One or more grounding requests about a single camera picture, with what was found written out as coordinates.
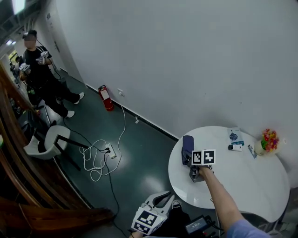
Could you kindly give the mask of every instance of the man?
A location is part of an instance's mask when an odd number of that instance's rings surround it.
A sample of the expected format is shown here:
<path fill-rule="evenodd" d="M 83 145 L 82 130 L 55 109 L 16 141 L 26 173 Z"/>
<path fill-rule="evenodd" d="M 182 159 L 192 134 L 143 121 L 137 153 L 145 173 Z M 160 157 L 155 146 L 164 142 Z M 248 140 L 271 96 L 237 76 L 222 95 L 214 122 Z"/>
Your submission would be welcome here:
<path fill-rule="evenodd" d="M 23 63 L 30 65 L 30 70 L 27 72 L 20 70 L 20 79 L 25 80 L 56 113 L 65 118 L 73 117 L 75 112 L 68 111 L 63 105 L 58 104 L 56 97 L 78 104 L 84 97 L 84 93 L 70 92 L 53 76 L 48 67 L 52 64 L 52 56 L 49 53 L 47 58 L 41 57 L 41 53 L 47 49 L 43 46 L 36 47 L 37 31 L 30 30 L 23 35 L 23 39 L 27 50 L 20 58 L 19 65 L 21 66 Z"/>
<path fill-rule="evenodd" d="M 244 219 L 233 198 L 217 180 L 212 170 L 208 167 L 200 167 L 199 173 L 206 181 L 227 238 L 270 238 L 268 234 L 254 227 Z M 182 211 L 181 205 L 177 201 L 173 202 L 172 208 L 169 212 L 169 219 L 159 228 L 163 229 L 165 225 L 166 230 L 157 229 L 150 237 L 167 236 L 186 238 L 188 236 L 187 232 L 183 231 L 184 225 L 190 221 L 188 215 Z M 141 238 L 142 235 L 142 233 L 136 231 L 132 233 L 130 238 Z"/>

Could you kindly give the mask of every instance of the white cable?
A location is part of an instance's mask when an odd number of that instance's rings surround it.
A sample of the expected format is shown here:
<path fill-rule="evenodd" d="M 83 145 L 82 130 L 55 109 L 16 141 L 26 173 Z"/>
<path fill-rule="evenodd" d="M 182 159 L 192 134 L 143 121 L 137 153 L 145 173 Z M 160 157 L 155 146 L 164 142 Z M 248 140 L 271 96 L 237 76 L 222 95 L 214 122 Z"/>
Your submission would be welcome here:
<path fill-rule="evenodd" d="M 120 143 L 120 139 L 121 139 L 121 137 L 122 137 L 122 135 L 124 134 L 125 129 L 126 129 L 126 119 L 125 119 L 124 109 L 123 109 L 123 106 L 122 106 L 121 104 L 120 104 L 120 106 L 121 106 L 121 108 L 122 108 L 123 115 L 124 115 L 124 129 L 123 129 L 123 132 L 121 133 L 121 135 L 120 135 L 120 137 L 119 137 L 119 139 L 118 139 L 118 145 L 117 145 L 117 148 L 118 148 L 118 151 L 119 151 L 119 153 L 120 153 L 120 158 L 119 158 L 119 161 L 118 161 L 118 164 L 117 164 L 116 168 L 113 169 L 113 170 L 111 170 L 110 172 L 108 172 L 108 173 L 106 173 L 106 174 L 103 174 L 103 171 L 102 171 L 102 170 L 103 170 L 104 166 L 106 165 L 106 162 L 104 161 L 104 158 L 101 160 L 101 166 L 100 166 L 100 167 L 96 167 L 96 166 L 95 166 L 95 160 L 96 160 L 96 156 L 97 156 L 98 150 L 97 150 L 97 148 L 94 147 L 94 144 L 95 144 L 96 142 L 98 142 L 98 141 L 104 141 L 104 142 L 107 144 L 107 142 L 106 142 L 105 140 L 103 140 L 103 139 L 99 139 L 99 140 L 95 141 L 95 142 L 94 142 L 88 149 L 86 149 L 86 150 L 84 150 L 84 148 L 82 148 L 82 147 L 80 147 L 80 149 L 79 149 L 79 150 L 80 150 L 80 153 L 83 155 L 83 159 L 84 159 L 84 169 L 85 169 L 86 171 L 90 171 L 90 177 L 91 177 L 91 179 L 92 179 L 94 182 L 97 182 L 98 180 L 100 180 L 102 176 L 107 176 L 109 173 L 115 171 L 115 170 L 118 168 L 118 165 L 120 164 L 120 161 L 121 161 L 121 158 L 122 158 L 122 153 L 121 153 L 120 148 L 119 148 L 119 143 Z M 96 149 L 96 153 L 95 153 L 94 160 L 93 160 L 93 168 L 87 169 L 86 166 L 85 166 L 85 162 L 91 160 L 91 157 L 92 157 L 92 148 Z M 90 154 L 89 159 L 86 159 L 86 157 L 85 157 L 85 152 L 86 152 L 87 150 L 90 150 L 90 152 L 89 152 L 89 154 Z M 97 172 L 97 173 L 99 173 L 99 178 L 98 178 L 97 180 L 94 180 L 94 179 L 92 178 L 92 172 Z"/>

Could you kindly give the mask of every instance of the white chair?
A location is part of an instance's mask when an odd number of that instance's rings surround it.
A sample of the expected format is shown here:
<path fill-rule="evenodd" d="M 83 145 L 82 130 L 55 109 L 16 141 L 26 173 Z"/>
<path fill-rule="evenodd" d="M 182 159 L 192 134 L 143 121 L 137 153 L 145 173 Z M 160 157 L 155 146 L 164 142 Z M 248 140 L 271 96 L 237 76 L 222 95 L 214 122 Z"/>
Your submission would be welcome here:
<path fill-rule="evenodd" d="M 70 130 L 64 126 L 51 126 L 46 134 L 44 140 L 45 152 L 39 152 L 38 144 L 42 140 L 36 132 L 31 138 L 30 143 L 24 147 L 27 155 L 47 160 L 52 159 L 57 155 L 63 155 L 77 170 L 81 170 L 80 167 L 64 152 L 68 143 L 88 148 L 86 145 L 82 145 L 76 141 L 70 140 Z"/>

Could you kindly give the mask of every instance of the door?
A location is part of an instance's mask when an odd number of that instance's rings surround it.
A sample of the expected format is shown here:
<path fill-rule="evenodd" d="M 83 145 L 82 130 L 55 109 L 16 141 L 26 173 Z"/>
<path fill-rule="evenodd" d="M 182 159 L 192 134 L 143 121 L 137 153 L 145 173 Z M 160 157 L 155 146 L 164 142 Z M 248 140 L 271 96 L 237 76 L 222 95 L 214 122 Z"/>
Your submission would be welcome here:
<path fill-rule="evenodd" d="M 64 37 L 56 3 L 54 0 L 48 2 L 48 5 L 45 7 L 44 14 L 47 21 L 48 29 L 54 39 L 55 47 L 57 48 L 61 59 L 63 60 L 64 66 L 66 67 L 66 69 L 64 70 L 66 70 L 71 77 L 84 83 Z"/>

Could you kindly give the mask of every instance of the cable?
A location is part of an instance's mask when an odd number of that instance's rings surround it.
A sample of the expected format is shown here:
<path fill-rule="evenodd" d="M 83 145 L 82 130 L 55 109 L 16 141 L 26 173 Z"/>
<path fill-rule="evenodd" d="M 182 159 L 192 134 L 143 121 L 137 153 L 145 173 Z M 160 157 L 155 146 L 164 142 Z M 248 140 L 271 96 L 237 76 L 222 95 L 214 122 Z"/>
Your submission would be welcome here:
<path fill-rule="evenodd" d="M 93 160 L 93 168 L 87 169 L 87 168 L 85 167 L 85 161 L 90 160 L 91 157 L 92 157 L 92 147 L 98 149 L 97 147 L 94 146 L 94 144 L 95 144 L 96 142 L 98 142 L 98 141 L 104 141 L 104 142 L 106 143 L 105 140 L 100 139 L 100 140 L 95 141 L 93 144 L 91 144 L 91 143 L 89 142 L 91 146 L 90 146 L 88 149 L 84 149 L 84 148 L 82 148 L 82 147 L 80 147 L 80 149 L 79 149 L 79 150 L 80 150 L 80 153 L 83 155 L 83 159 L 84 159 L 84 169 L 85 169 L 86 171 L 90 171 L 90 177 L 91 177 L 92 181 L 94 181 L 94 182 L 97 182 L 98 180 L 100 180 L 102 176 L 107 176 L 107 175 L 109 175 L 111 172 L 115 171 L 115 170 L 118 168 L 118 165 L 120 164 L 120 161 L 121 161 L 121 158 L 122 158 L 122 153 L 121 153 L 121 151 L 120 151 L 119 144 L 120 144 L 120 139 L 121 139 L 121 137 L 122 137 L 122 135 L 124 134 L 125 129 L 126 129 L 126 118 L 125 118 L 125 112 L 124 112 L 124 109 L 123 109 L 123 106 L 122 106 L 122 105 L 121 105 L 121 108 L 122 108 L 123 116 L 124 116 L 124 129 L 123 129 L 123 132 L 121 133 L 121 135 L 120 135 L 120 137 L 119 137 L 119 139 L 118 139 L 117 148 L 118 148 L 118 151 L 119 151 L 119 153 L 120 153 L 120 158 L 119 158 L 118 164 L 117 164 L 117 166 L 116 166 L 115 169 L 113 169 L 113 170 L 111 170 L 111 171 L 108 169 L 108 173 L 103 173 L 103 168 L 104 168 L 104 166 L 106 166 L 106 162 L 105 162 L 104 159 L 101 160 L 101 162 L 100 162 L 100 166 L 99 166 L 99 167 L 95 166 L 95 160 L 96 160 L 96 156 L 97 156 L 97 151 L 96 151 L 96 153 L 95 153 L 94 160 Z M 89 159 L 86 159 L 86 156 L 85 156 L 85 152 L 86 152 L 87 150 L 90 150 L 90 153 L 89 153 L 89 154 L 90 154 Z M 93 179 L 93 177 L 92 177 L 92 172 L 96 172 L 96 173 L 98 173 L 98 174 L 99 174 L 99 178 L 96 179 L 96 180 Z"/>
<path fill-rule="evenodd" d="M 94 147 L 94 148 L 96 148 L 99 152 L 101 152 L 101 153 L 104 153 L 103 151 L 106 151 L 107 149 L 104 149 L 104 150 L 100 150 L 100 149 L 98 149 L 96 146 L 93 146 L 91 143 L 90 143 L 90 141 L 86 138 L 86 137 L 84 137 L 81 133 L 79 133 L 79 132 L 77 132 L 77 131 L 75 131 L 75 130 L 72 130 L 71 128 L 69 128 L 68 127 L 68 125 L 66 125 L 66 123 L 65 123 L 65 120 L 64 120 L 65 118 L 63 118 L 63 123 L 64 123 L 64 125 L 69 129 L 69 130 L 71 130 L 72 132 L 75 132 L 75 133 L 77 133 L 77 134 L 79 134 L 80 136 L 82 136 L 92 147 Z"/>
<path fill-rule="evenodd" d="M 215 214 L 216 214 L 218 226 L 212 224 L 212 227 L 218 230 L 219 238 L 221 238 L 222 237 L 221 231 L 223 231 L 223 229 L 220 226 L 216 209 L 215 209 Z"/>
<path fill-rule="evenodd" d="M 56 67 L 56 66 L 54 66 L 54 63 L 52 62 L 52 60 L 51 60 L 50 58 L 49 58 L 49 60 L 51 61 L 52 65 L 53 65 L 53 69 L 54 69 L 54 71 L 56 72 L 56 74 L 58 74 L 57 71 L 55 70 L 55 67 Z"/>
<path fill-rule="evenodd" d="M 122 135 L 124 134 L 125 129 L 126 129 L 126 117 L 125 117 L 125 112 L 124 112 L 124 109 L 123 109 L 123 106 L 122 106 L 122 105 L 121 105 L 121 108 L 122 108 L 123 116 L 124 116 L 124 129 L 123 129 L 123 131 L 122 131 L 122 133 L 121 133 L 121 135 L 120 135 L 120 137 L 119 137 L 119 139 L 118 139 L 118 144 L 117 144 L 117 148 L 118 148 L 118 151 L 119 151 L 119 153 L 120 153 L 120 158 L 119 158 L 119 161 L 118 161 L 118 164 L 117 164 L 116 168 L 113 169 L 113 170 L 111 170 L 111 171 L 110 171 L 110 169 L 109 169 L 109 167 L 108 167 L 108 165 L 107 165 L 106 158 L 105 158 L 106 154 L 109 153 L 110 151 L 102 152 L 102 151 L 108 150 L 108 148 L 105 149 L 105 150 L 100 150 L 100 149 L 98 149 L 96 146 L 94 146 L 94 144 L 97 143 L 98 141 L 103 141 L 103 142 L 105 142 L 105 144 L 107 144 L 107 142 L 106 142 L 105 140 L 103 140 L 103 139 L 99 139 L 99 140 L 95 141 L 93 144 L 91 144 L 91 143 L 89 142 L 89 140 L 88 140 L 86 137 L 84 137 L 82 134 L 80 134 L 79 132 L 77 132 L 77 131 L 72 130 L 71 128 L 69 128 L 69 127 L 67 126 L 67 124 L 65 123 L 65 120 L 64 120 L 64 118 L 63 118 L 63 123 L 64 123 L 64 125 L 65 125 L 69 130 L 71 130 L 72 132 L 75 132 L 75 133 L 81 135 L 81 136 L 82 136 L 82 137 L 83 137 L 83 138 L 90 144 L 90 147 L 89 147 L 88 149 L 84 150 L 84 148 L 80 147 L 79 151 L 80 151 L 80 153 L 83 155 L 83 159 L 84 159 L 84 169 L 85 169 L 86 171 L 91 171 L 91 172 L 90 172 L 90 177 L 91 177 L 91 179 L 92 179 L 94 182 L 97 182 L 102 176 L 106 176 L 106 175 L 109 176 L 109 181 L 110 181 L 110 185 L 111 185 L 111 191 L 112 191 L 112 193 L 113 193 L 113 197 L 114 197 L 114 199 L 115 199 L 115 202 L 117 203 L 117 212 L 116 212 L 116 214 L 114 215 L 114 219 L 116 218 L 116 216 L 117 216 L 118 213 L 119 213 L 120 206 L 119 206 L 118 200 L 117 200 L 117 198 L 116 198 L 116 195 L 115 195 L 115 193 L 114 193 L 114 188 L 113 188 L 113 183 L 112 183 L 112 178 L 111 178 L 111 172 L 115 171 L 115 170 L 118 168 L 118 165 L 120 164 L 120 161 L 121 161 L 121 158 L 122 158 L 122 153 L 121 153 L 121 151 L 120 151 L 119 144 L 120 144 L 120 139 L 121 139 L 121 137 L 122 137 Z M 91 157 L 92 157 L 92 148 L 95 148 L 95 149 L 96 149 L 95 157 L 94 157 L 94 160 L 93 160 L 93 168 L 91 168 L 91 169 L 86 169 L 86 167 L 85 167 L 85 162 L 86 162 L 86 161 L 89 161 L 89 160 L 91 159 Z M 86 157 L 85 157 L 85 152 L 86 152 L 87 150 L 90 150 L 90 157 L 89 157 L 89 159 L 86 159 Z M 104 153 L 104 155 L 103 155 L 103 159 L 102 159 L 101 162 L 100 162 L 100 163 L 101 163 L 101 166 L 100 166 L 100 167 L 96 167 L 96 166 L 95 166 L 95 159 L 96 159 L 96 156 L 97 156 L 97 151 L 99 151 L 99 152 L 101 152 L 101 153 Z M 106 174 L 102 174 L 102 169 L 104 168 L 104 166 L 106 166 L 106 167 L 107 167 L 107 170 L 108 170 L 108 173 L 106 173 Z M 94 179 L 92 178 L 92 172 L 93 172 L 93 171 L 99 173 L 99 175 L 100 175 L 99 178 L 98 178 L 97 180 L 94 180 Z M 126 237 L 126 235 L 125 235 L 125 233 L 123 232 L 123 230 L 121 230 L 121 229 L 116 225 L 116 223 L 114 222 L 114 219 L 113 219 L 113 225 L 114 225 L 119 231 L 121 231 L 121 233 Z"/>

